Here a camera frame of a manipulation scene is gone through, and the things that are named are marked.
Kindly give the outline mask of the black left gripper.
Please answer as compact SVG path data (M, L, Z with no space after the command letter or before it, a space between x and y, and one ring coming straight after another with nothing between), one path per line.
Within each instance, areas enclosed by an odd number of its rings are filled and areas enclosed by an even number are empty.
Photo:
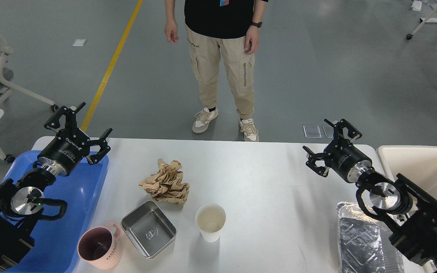
M59 107L44 124L45 129L57 131L61 127L60 119L65 116L64 129L59 130L55 138L38 154L41 166L56 169L52 172L55 176L70 175L83 157L86 157L88 164L97 164L111 150L107 138L113 131L112 128L108 128L97 140L90 140L86 133L78 129L76 114L85 105L86 103L82 102L75 110ZM99 151L89 155L92 146L99 146Z

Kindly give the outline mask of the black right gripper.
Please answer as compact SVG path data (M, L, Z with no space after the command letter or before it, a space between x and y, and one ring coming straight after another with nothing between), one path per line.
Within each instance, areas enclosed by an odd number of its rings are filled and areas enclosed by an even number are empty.
M372 160L353 145L363 134L346 119L334 122L324 119L324 122L333 128L333 141L322 153L303 146L307 152L306 166L322 177L327 177L331 168L345 182L356 183L360 175L372 169ZM318 161L323 161L325 166L318 166Z

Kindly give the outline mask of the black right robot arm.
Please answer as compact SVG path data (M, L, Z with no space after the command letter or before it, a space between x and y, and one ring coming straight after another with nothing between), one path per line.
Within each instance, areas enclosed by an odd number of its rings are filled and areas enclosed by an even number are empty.
M420 266L432 260L437 272L437 199L400 173L392 181L376 171L372 160L354 146L362 133L347 120L325 122L333 129L333 140L321 153L303 146L306 166L322 177L333 169L354 184L360 209L387 225L390 243Z

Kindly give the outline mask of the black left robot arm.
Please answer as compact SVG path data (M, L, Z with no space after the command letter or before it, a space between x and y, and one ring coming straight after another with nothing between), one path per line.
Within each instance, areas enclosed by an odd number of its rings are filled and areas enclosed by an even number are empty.
M67 202L46 198L45 188L59 175L70 175L83 158L94 165L110 151L111 128L97 140L78 128L76 115L85 104L59 107L44 124L56 136L38 154L34 168L17 182L7 179L0 185L0 271L19 264L35 246L31 233L38 221L57 221L66 213Z

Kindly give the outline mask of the person's right hand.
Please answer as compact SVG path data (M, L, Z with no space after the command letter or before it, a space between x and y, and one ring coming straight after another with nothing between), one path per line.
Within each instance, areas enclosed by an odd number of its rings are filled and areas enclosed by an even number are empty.
M166 19L164 32L168 43L177 44L179 36L178 25L175 19Z

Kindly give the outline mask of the person's left hand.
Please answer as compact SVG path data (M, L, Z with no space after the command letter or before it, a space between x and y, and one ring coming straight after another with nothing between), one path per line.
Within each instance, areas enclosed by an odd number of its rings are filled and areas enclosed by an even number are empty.
M259 48L260 29L251 25L245 36L244 50L246 55L255 54Z

